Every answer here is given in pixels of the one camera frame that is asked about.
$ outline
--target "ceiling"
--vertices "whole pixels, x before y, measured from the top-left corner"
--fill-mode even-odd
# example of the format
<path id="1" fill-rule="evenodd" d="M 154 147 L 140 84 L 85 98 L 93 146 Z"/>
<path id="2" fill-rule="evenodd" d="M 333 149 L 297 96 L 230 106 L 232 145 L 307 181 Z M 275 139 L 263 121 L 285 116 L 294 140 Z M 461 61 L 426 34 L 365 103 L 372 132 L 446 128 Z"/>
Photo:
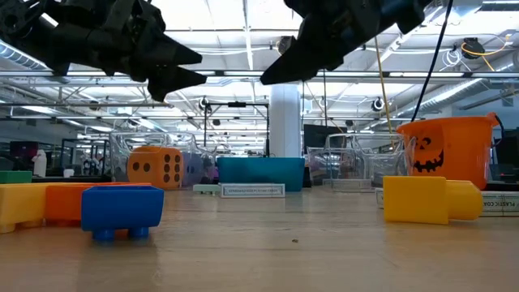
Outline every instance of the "ceiling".
<path id="1" fill-rule="evenodd" d="M 285 6 L 282 0 L 153 0 L 152 4 L 162 11 L 167 35 L 204 56 L 202 63 L 187 66 L 197 71 L 263 71 L 279 57 L 279 53 L 275 50 L 276 43 L 282 36 L 297 36 L 298 27 L 302 21 L 297 14 Z M 515 33 L 519 28 L 518 16 L 519 12 L 516 11 L 477 11 L 463 17 L 454 17 L 447 27 L 441 47 L 443 51 L 440 53 L 435 71 L 489 71 L 481 58 L 477 60 L 463 58 L 462 61 L 465 65 L 457 62 L 456 66 L 446 66 L 448 65 L 447 50 L 452 49 L 454 45 L 459 48 L 466 37 L 477 37 L 487 51 L 498 50 L 507 42 L 502 51 L 487 58 L 490 63 L 493 63 L 516 49 L 515 45 L 519 41 L 519 34 Z M 442 21 L 440 13 L 440 16 L 432 17 L 408 36 L 402 36 L 396 26 L 378 35 L 380 51 L 383 55 L 383 71 L 427 71 L 431 64 Z M 505 35 L 508 33 L 510 36 L 505 39 Z M 249 39 L 251 49 L 247 50 Z M 368 41 L 366 46 L 366 50 L 356 50 L 345 56 L 344 64 L 337 71 L 378 71 L 374 40 Z M 451 53 L 449 57 L 456 59 L 453 57 L 455 54 Z M 0 67 L 4 70 L 26 70 L 3 58 L 0 58 Z M 95 70 L 80 65 L 74 65 L 72 69 L 75 71 Z M 62 86 L 37 77 L 10 78 L 10 80 L 20 86 L 32 86 L 32 90 L 41 92 L 42 97 L 38 97 L 38 101 L 41 102 L 56 102 L 61 97 L 66 98 L 65 102 L 73 104 L 95 100 L 101 103 L 127 103 L 129 107 L 132 107 L 131 112 L 135 116 L 195 117 L 202 114 L 198 103 L 204 97 L 211 102 L 268 103 L 271 92 L 269 86 L 263 86 L 259 82 L 259 77 L 235 79 L 210 77 L 208 84 L 170 93 L 166 101 L 174 105 L 174 109 L 171 109 L 134 106 L 151 103 L 145 87 L 140 84 L 117 86 L 117 84 L 124 84 L 120 79 L 102 79 L 107 84 L 112 83 L 105 87 L 92 85 L 95 84 L 95 79 L 79 77 L 71 78 L 71 80 L 77 81 L 79 84 L 84 81 L 90 85 L 74 86 L 75 82 L 71 82 L 70 86 Z M 303 85 L 298 86 L 302 93 Z M 430 84 L 427 89 L 430 92 L 441 86 L 442 83 L 438 81 Z M 416 100 L 421 91 L 421 85 L 417 82 L 396 83 L 391 81 L 391 83 L 385 84 L 385 90 L 392 111 L 394 111 Z M 373 100 L 382 96 L 382 87 L 376 79 L 369 81 L 337 79 L 325 85 L 322 79 L 309 81 L 304 86 L 304 97 L 307 100 L 306 108 L 308 109 L 305 117 L 323 116 L 318 104 L 324 106 L 322 96 L 325 92 L 328 99 L 328 114 L 343 117 L 377 118 L 380 116 L 380 113 L 374 113 L 371 110 Z M 37 98 L 35 94 L 23 93 L 32 101 Z M 8 102 L 9 97 L 4 97 L 4 101 Z M 27 114 L 27 110 L 18 110 L 22 114 Z M 59 109 L 62 113 L 64 110 L 70 112 L 68 115 L 114 114 L 113 111 L 108 113 L 106 108 L 95 112 L 88 108 Z M 266 123 L 261 116 L 262 110 L 222 107 L 213 115 L 213 117 L 222 117 L 221 125 L 211 126 L 210 129 L 213 130 L 214 135 L 223 135 L 224 132 L 229 132 L 229 129 L 264 129 Z M 225 120 L 225 117 L 238 115 L 256 116 L 257 120 L 239 122 Z M 319 123 L 320 121 L 307 120 L 305 122 Z M 192 131 L 199 135 L 202 131 L 197 127 L 203 121 L 160 120 L 154 121 L 154 123 L 167 131 Z M 256 138 L 236 137 L 235 139 L 244 141 L 244 144 L 257 142 Z"/>

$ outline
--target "yellow plastic block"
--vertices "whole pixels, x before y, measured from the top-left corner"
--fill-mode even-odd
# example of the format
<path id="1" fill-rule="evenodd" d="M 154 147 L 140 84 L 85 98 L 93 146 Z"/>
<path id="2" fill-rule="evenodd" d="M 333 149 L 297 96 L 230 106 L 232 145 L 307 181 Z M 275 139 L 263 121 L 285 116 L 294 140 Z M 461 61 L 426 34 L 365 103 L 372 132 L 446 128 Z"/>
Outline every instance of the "yellow plastic block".
<path id="1" fill-rule="evenodd" d="M 483 212 L 481 191 L 469 181 L 437 177 L 384 177 L 384 219 L 431 224 L 475 220 Z"/>
<path id="2" fill-rule="evenodd" d="M 11 232 L 15 224 L 41 226 L 45 211 L 45 189 L 55 183 L 0 185 L 0 233 Z"/>

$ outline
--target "teal box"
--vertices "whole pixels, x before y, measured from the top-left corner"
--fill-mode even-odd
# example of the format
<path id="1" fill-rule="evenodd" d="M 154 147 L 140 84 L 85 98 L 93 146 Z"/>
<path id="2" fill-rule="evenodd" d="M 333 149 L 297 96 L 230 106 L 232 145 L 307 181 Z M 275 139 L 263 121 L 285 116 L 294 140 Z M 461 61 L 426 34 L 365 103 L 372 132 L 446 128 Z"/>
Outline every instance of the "teal box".
<path id="1" fill-rule="evenodd" d="M 284 183 L 285 191 L 301 191 L 304 158 L 220 157 L 220 183 Z"/>
<path id="2" fill-rule="evenodd" d="M 32 171 L 0 171 L 0 183 L 31 183 Z"/>

